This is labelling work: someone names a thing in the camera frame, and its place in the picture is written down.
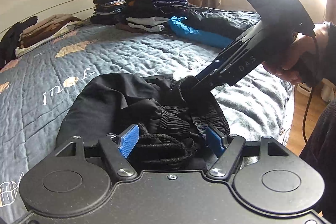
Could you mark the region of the right forearm black sleeve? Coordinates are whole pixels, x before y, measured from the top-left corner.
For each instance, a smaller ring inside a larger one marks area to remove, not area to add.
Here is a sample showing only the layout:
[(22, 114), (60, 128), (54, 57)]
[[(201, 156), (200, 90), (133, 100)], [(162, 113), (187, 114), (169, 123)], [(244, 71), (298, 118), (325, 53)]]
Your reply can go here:
[[(328, 22), (328, 42), (322, 57), (322, 76), (335, 83), (335, 25)], [(325, 182), (318, 211), (335, 223), (335, 100), (323, 110), (300, 156)]]

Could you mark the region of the person's right hand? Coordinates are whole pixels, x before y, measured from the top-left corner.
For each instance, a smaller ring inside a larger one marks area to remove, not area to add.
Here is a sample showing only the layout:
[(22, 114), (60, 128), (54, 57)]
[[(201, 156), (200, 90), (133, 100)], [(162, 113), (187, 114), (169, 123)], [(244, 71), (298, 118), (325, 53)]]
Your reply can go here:
[(329, 23), (315, 24), (315, 38), (298, 34), (297, 38), (291, 44), (290, 48), (282, 57), (279, 65), (273, 65), (263, 62), (264, 69), (276, 77), (296, 85), (302, 82), (300, 72), (293, 69), (299, 58), (304, 53), (310, 53), (314, 57), (319, 56), (321, 59), (325, 54), (325, 49), (329, 40), (328, 35)]

